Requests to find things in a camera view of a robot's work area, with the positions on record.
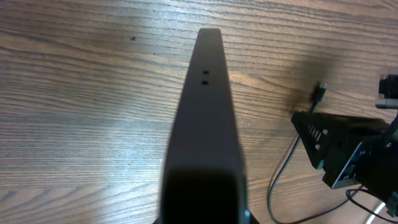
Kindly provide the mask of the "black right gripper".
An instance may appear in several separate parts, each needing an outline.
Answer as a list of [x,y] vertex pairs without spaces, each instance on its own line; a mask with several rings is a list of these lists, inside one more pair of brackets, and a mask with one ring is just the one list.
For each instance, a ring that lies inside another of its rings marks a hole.
[[397,119],[296,111],[292,123],[331,189],[361,184],[397,216]]

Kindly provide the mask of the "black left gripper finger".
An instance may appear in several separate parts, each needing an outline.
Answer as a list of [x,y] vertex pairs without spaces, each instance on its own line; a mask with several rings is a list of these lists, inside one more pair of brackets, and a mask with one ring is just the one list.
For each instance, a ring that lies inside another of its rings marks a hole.
[[223,40],[200,29],[169,139],[160,223],[247,223],[247,175]]

